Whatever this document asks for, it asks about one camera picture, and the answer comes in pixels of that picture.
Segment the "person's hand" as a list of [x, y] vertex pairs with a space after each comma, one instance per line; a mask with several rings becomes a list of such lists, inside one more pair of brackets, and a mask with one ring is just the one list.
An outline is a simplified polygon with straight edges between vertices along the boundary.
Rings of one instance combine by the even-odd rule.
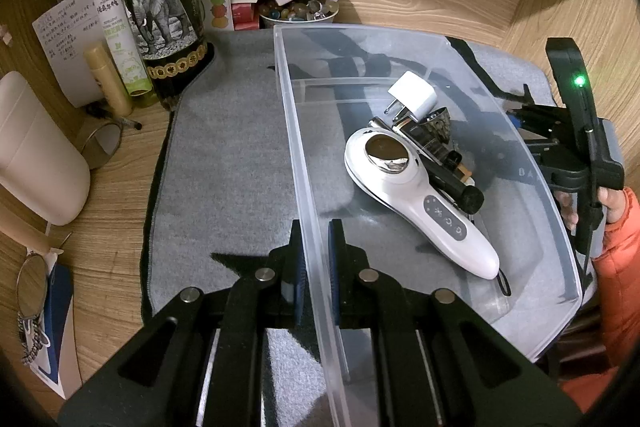
[[[564, 225], [574, 231], [578, 223], [578, 214], [574, 209], [573, 196], [570, 193], [562, 191], [553, 192], [555, 200], [560, 204], [560, 213], [564, 221]], [[622, 219], [626, 211], [626, 196], [623, 191], [611, 190], [606, 187], [598, 188], [598, 199], [603, 207], [606, 208], [606, 222], [614, 225]]]

